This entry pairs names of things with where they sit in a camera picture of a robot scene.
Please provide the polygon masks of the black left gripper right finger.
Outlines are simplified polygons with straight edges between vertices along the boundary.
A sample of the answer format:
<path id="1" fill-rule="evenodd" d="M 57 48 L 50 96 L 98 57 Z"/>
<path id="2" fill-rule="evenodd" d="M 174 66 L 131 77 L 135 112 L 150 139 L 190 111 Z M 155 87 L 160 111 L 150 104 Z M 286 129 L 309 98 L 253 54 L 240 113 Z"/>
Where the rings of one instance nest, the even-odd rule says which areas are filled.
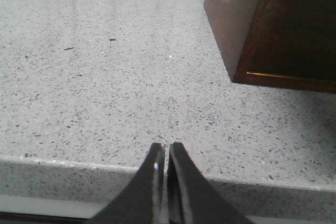
<path id="1" fill-rule="evenodd" d="M 167 197 L 169 223 L 249 223 L 203 177 L 182 143 L 170 145 Z"/>

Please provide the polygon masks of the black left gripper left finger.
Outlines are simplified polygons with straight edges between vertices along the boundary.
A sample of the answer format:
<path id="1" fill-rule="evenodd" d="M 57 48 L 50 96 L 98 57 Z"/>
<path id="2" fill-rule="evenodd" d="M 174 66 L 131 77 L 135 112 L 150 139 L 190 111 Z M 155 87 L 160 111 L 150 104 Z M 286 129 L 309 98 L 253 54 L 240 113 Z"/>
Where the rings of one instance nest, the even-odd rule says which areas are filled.
<path id="1" fill-rule="evenodd" d="M 159 223 L 163 195 L 165 151 L 153 143 L 124 190 L 89 223 Z"/>

